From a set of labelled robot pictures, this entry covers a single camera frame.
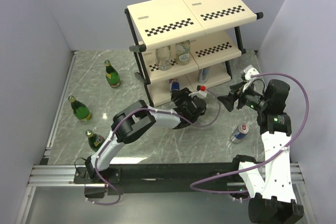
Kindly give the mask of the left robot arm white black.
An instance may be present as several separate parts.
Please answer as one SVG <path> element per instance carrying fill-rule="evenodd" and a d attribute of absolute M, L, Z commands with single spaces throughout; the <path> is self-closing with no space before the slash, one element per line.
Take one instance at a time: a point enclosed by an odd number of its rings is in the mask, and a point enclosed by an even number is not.
<path fill-rule="evenodd" d="M 188 88 L 173 90 L 171 95 L 175 104 L 171 110 L 156 109 L 148 106 L 144 100 L 139 100 L 116 114 L 107 138 L 86 131 L 89 144 L 95 152 L 85 161 L 86 176 L 91 182 L 101 182 L 105 170 L 118 152 L 125 145 L 138 140 L 151 127 L 179 130 L 195 123 L 199 116 L 205 114 L 206 102 L 203 99 L 207 91 L 204 86 L 198 86 L 196 92 Z"/>

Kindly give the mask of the silver blue energy drink can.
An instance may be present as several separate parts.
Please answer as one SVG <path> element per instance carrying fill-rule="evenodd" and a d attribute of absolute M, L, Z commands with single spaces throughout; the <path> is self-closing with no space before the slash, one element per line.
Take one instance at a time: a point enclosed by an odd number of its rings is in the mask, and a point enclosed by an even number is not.
<path fill-rule="evenodd" d="M 198 76 L 197 76 L 198 83 L 204 84 L 207 81 L 210 69 L 211 69 L 210 67 L 206 67 L 198 71 Z"/>

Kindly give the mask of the clear Chang soda water bottle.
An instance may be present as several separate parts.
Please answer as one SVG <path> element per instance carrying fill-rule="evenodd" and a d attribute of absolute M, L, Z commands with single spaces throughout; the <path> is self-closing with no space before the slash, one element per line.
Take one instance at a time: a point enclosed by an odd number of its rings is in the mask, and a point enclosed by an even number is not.
<path fill-rule="evenodd" d="M 171 46 L 161 47 L 155 50 L 156 66 L 159 70 L 167 71 L 171 64 Z"/>

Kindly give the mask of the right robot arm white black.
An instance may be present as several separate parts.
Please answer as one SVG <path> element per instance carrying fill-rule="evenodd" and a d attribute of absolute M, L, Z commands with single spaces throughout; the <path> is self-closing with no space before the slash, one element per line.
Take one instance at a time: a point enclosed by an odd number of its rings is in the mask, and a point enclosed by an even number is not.
<path fill-rule="evenodd" d="M 244 181 L 250 201 L 248 215 L 252 223 L 296 223 L 304 216 L 304 207 L 294 194 L 290 151 L 291 119 L 284 112 L 290 86 L 281 81 L 269 81 L 264 94 L 254 89 L 252 82 L 230 86 L 228 95 L 218 100 L 231 112 L 247 106 L 257 112 L 257 123 L 265 152 L 265 173 L 262 175 L 252 157 L 238 155 L 230 169 L 235 181 Z"/>

